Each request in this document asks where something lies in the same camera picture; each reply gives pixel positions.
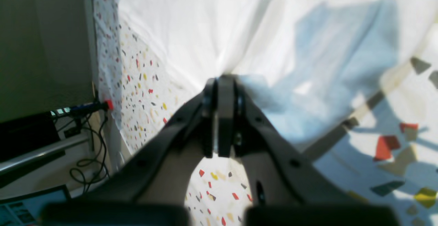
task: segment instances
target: black device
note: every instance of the black device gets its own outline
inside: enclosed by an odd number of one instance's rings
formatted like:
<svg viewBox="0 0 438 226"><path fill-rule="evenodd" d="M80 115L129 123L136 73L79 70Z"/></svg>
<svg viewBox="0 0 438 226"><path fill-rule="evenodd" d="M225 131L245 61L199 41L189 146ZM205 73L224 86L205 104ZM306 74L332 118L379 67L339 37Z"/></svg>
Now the black device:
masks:
<svg viewBox="0 0 438 226"><path fill-rule="evenodd" d="M388 207L355 201L327 181L234 76L209 79L119 173L72 202L47 206L42 225L189 225L183 203L192 171L213 150L230 157L232 149L253 192L244 225L398 225Z"/></svg>

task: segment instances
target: gray wall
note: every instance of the gray wall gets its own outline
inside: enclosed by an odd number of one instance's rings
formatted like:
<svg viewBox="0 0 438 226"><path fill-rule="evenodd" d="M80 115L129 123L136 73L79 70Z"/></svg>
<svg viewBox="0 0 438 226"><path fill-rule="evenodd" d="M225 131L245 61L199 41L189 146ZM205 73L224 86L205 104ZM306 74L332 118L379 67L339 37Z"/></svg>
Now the gray wall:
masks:
<svg viewBox="0 0 438 226"><path fill-rule="evenodd" d="M91 0L0 0L0 122L91 102L95 57Z"/></svg>

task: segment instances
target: white fabric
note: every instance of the white fabric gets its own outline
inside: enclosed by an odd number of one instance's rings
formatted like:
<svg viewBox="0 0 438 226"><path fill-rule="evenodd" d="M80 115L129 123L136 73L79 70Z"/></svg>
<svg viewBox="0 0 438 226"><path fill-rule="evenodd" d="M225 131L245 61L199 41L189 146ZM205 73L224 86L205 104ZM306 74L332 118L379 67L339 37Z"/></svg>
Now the white fabric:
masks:
<svg viewBox="0 0 438 226"><path fill-rule="evenodd" d="M193 95L208 78L250 75L244 84L256 104L302 150L413 54L437 3L119 0L119 13Z"/></svg>

